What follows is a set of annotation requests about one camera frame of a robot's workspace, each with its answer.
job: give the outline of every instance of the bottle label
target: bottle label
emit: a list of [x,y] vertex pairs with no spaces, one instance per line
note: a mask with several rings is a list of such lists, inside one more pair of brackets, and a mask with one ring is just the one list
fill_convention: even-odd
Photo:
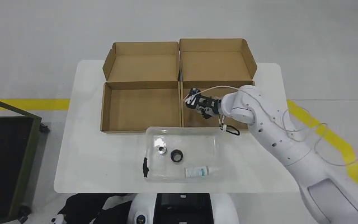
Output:
[[207,175],[208,175],[207,166],[185,168],[185,178],[195,178],[198,176],[207,176]]

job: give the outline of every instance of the cardboard box lid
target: cardboard box lid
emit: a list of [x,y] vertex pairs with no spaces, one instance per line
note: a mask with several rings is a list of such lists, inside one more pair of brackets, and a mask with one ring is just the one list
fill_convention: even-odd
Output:
[[113,43],[103,73],[107,82],[177,81],[178,42]]
[[244,39],[181,39],[183,81],[252,80],[256,62]]

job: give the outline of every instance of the white robotic arm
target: white robotic arm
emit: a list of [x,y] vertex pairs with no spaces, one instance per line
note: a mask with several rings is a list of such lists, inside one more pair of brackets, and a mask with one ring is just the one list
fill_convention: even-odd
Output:
[[[208,101],[214,105],[208,97],[201,100],[189,97],[186,105],[195,100],[200,102],[196,106],[198,112],[202,112]],[[305,206],[318,223],[358,223],[358,186],[333,172],[304,142],[294,141],[292,138],[298,134],[282,127],[284,111],[263,102],[257,87],[242,86],[238,92],[227,94],[216,102],[217,108],[209,106],[212,110],[206,108],[206,111],[248,124],[255,139],[292,174]],[[293,130],[295,127],[288,119],[285,128]]]

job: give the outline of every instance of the metal cart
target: metal cart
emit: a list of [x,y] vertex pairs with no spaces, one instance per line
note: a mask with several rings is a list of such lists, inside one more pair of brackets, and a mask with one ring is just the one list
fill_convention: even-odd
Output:
[[20,114],[0,117],[0,223],[24,223],[31,208],[21,205],[34,161],[39,133],[50,129],[42,118],[0,102],[0,107]]

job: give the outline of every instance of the cart wheel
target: cart wheel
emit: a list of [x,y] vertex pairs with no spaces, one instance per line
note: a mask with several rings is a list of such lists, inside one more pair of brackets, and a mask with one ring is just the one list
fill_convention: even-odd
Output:
[[28,206],[20,206],[20,208],[18,209],[18,216],[22,217],[22,216],[28,216],[29,214],[31,214],[32,210],[30,207]]
[[39,131],[40,131],[41,133],[47,134],[47,133],[50,132],[50,129],[49,129],[49,127],[47,127],[47,125],[41,123],[41,124],[40,124],[40,129],[39,129]]
[[18,209],[18,216],[20,217],[18,219],[18,221],[21,224],[24,224],[27,219],[28,219],[28,215],[31,214],[31,208],[28,206],[20,206],[20,208]]

